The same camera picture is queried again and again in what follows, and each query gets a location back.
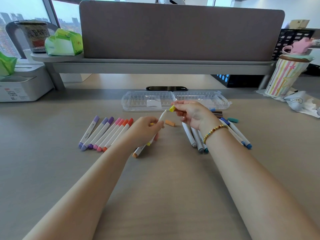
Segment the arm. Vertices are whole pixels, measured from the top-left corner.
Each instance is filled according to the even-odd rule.
[[[155,117],[141,117],[23,238],[24,240],[89,240],[130,154],[162,128]]]
[[[175,107],[202,136],[222,124],[199,103],[177,101]],[[206,145],[253,240],[320,239],[298,202],[226,128],[211,134]]]

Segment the yellow marker cap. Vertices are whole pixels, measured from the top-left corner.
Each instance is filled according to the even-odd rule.
[[[176,109],[176,107],[174,105],[172,105],[172,107],[169,109],[169,111],[174,112],[175,109]]]

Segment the chair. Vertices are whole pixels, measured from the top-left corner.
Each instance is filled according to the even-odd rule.
[[[58,27],[52,23],[47,23],[47,27],[50,35],[54,35]],[[29,49],[29,44],[23,34],[23,31],[19,28],[19,26],[15,23],[15,21],[8,23],[5,26],[5,30],[11,39],[13,45],[16,47],[21,59],[26,59],[26,55],[23,50]]]

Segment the green bag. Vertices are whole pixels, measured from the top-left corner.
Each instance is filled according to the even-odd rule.
[[[47,54],[51,56],[75,56],[83,51],[82,36],[61,28],[46,38],[44,46]]]
[[[0,76],[9,76],[14,73],[14,68],[17,63],[16,57],[8,57],[0,51]]]

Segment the striped cup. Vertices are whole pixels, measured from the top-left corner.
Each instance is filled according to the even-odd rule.
[[[264,93],[273,98],[284,97],[309,63],[305,58],[281,55]]]

